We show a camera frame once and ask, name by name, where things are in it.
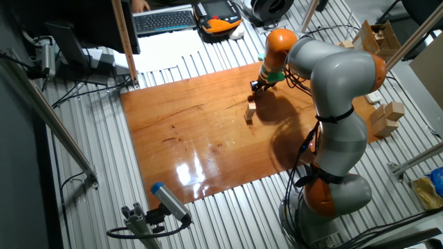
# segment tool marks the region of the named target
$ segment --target white paper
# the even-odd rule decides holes
[[[139,73],[176,67],[182,56],[191,55],[203,48],[196,30],[182,30],[151,37],[138,38],[140,55],[134,55]],[[116,66],[128,68],[124,53],[114,51]]]

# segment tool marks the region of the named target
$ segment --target small wooden cube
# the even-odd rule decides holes
[[[370,119],[371,124],[373,125],[375,122],[377,122],[383,115],[385,115],[385,107],[386,104],[382,104],[377,110],[375,110],[373,113],[371,113]]]
[[[352,41],[350,40],[342,41],[338,45],[344,48],[354,49],[354,44],[352,44]]]
[[[254,116],[256,107],[254,102],[248,103],[248,108],[246,108],[246,112],[244,113],[244,119],[246,121],[251,121],[252,117]]]
[[[392,121],[398,121],[404,116],[404,104],[400,102],[391,102],[385,108],[386,118]]]
[[[397,121],[392,121],[382,116],[377,122],[372,124],[372,133],[376,137],[385,138],[399,127]]]

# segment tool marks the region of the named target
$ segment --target black keyboard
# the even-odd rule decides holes
[[[197,27],[191,10],[137,16],[134,17],[134,23],[139,37]]]

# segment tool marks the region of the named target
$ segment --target wooden board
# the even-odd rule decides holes
[[[188,203],[293,166],[316,123],[312,99],[279,82],[256,100],[247,124],[249,82],[259,68],[250,64],[121,95],[151,208],[159,204],[150,192],[158,181]],[[376,141],[369,118],[375,108],[364,97],[354,108],[369,142]]]

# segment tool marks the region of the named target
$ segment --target metal bar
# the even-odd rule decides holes
[[[312,15],[316,11],[316,7],[317,7],[319,1],[320,0],[311,0],[311,3],[309,4],[309,7],[306,11],[306,14],[303,17],[302,24],[301,24],[302,28],[301,28],[300,32],[304,33],[306,31],[307,26],[309,25],[309,22],[311,21]]]
[[[409,37],[403,46],[389,59],[388,71],[403,58],[403,56],[440,20],[443,16],[443,3],[428,17],[428,19]]]
[[[401,164],[400,166],[394,168],[392,172],[394,173],[395,176],[400,175],[405,170],[410,169],[411,167],[416,166],[417,164],[423,162],[424,160],[432,156],[435,156],[437,154],[440,154],[442,152],[443,152],[443,142],[440,142],[431,147],[430,149],[427,149],[426,151],[423,151],[419,155],[415,156],[414,158],[408,160],[407,162]]]
[[[43,121],[49,126],[58,140],[63,144],[68,153],[73,157],[78,166],[83,169],[84,173],[91,179],[92,186],[98,187],[97,173],[89,164],[83,152],[72,139],[66,130],[62,121],[57,117],[50,104],[44,98],[39,87],[31,82],[23,69],[16,63],[6,59],[0,59],[2,66],[15,84],[20,88],[21,92],[26,96],[33,108],[38,112]]]

